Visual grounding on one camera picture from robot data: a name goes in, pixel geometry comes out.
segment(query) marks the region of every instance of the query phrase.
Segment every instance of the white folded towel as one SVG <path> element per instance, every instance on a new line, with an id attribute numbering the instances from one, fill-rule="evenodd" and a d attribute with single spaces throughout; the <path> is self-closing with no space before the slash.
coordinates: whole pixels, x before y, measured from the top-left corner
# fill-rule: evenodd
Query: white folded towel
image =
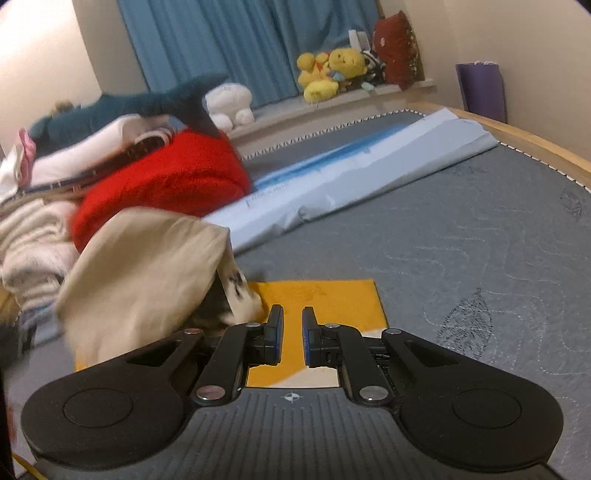
<path id="1" fill-rule="evenodd" d="M 2 265 L 2 283 L 23 310 L 46 305 L 55 301 L 78 257 L 72 242 L 35 242 L 10 249 Z"/>
<path id="2" fill-rule="evenodd" d="M 168 126 L 168 115 L 124 115 L 71 147 L 38 158 L 33 165 L 31 187 L 76 177 L 99 167 L 125 151 L 147 132 Z"/>
<path id="3" fill-rule="evenodd" d="M 8 251 L 68 240 L 70 219 L 76 209 L 74 202 L 35 200 L 12 212 L 0 222 L 0 262 Z"/>

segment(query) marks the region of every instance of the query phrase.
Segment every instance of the white plush toy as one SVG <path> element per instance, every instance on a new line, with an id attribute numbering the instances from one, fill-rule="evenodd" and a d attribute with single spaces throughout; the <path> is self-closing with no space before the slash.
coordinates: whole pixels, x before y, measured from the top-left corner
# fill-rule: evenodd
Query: white plush toy
<path id="1" fill-rule="evenodd" d="M 216 127 L 224 132 L 254 122 L 251 102 L 251 91 L 239 83 L 224 83 L 205 96 L 209 116 Z"/>

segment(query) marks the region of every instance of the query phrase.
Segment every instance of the gray mattress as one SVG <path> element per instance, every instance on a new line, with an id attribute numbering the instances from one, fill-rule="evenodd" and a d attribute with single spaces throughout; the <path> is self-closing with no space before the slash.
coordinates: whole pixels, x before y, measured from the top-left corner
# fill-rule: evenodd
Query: gray mattress
<path id="1" fill-rule="evenodd" d="M 418 118 L 404 112 L 358 122 L 298 139 L 247 165 L 259 178 Z M 238 263 L 252 280 L 373 278 L 390 325 L 555 395 L 565 427 L 551 464 L 582 480 L 591 478 L 590 226 L 584 188 L 499 146 L 303 225 L 245 252 Z M 69 362 L 60 342 L 39 349 L 26 371 L 10 375 L 9 396 L 22 405 L 35 388 L 65 374 Z"/>

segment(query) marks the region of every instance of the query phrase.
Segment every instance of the shark plush toy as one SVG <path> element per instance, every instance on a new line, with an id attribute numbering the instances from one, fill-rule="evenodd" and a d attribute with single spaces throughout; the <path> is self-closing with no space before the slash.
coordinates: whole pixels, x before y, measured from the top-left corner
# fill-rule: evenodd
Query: shark plush toy
<path id="1" fill-rule="evenodd" d="M 38 120 L 29 135 L 37 146 L 37 157 L 71 147 L 98 132 L 122 115 L 172 115 L 193 132 L 218 137 L 219 131 L 203 107 L 203 96 L 226 80 L 224 74 L 207 74 L 189 80 L 165 93 L 109 95 L 94 104 Z"/>

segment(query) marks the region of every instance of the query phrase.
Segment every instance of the metal screw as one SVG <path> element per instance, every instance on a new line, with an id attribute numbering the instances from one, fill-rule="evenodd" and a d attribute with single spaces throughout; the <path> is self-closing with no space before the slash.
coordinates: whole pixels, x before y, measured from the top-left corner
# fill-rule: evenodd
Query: metal screw
<path id="1" fill-rule="evenodd" d="M 226 391 L 219 385 L 204 385 L 197 389 L 197 398 L 203 401 L 213 401 L 223 398 Z"/>
<path id="2" fill-rule="evenodd" d="M 381 401 L 388 396 L 388 390 L 378 385 L 368 385 L 359 390 L 359 396 L 366 401 Z"/>

